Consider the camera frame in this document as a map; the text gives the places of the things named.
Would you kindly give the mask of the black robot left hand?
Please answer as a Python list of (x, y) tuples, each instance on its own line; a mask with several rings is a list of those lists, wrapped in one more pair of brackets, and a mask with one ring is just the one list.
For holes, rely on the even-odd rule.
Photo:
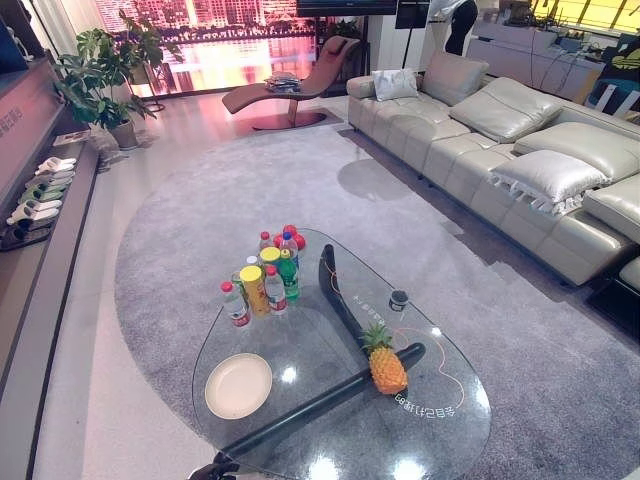
[(194, 470), (189, 480), (235, 480), (240, 465), (223, 452), (218, 452), (210, 464)]

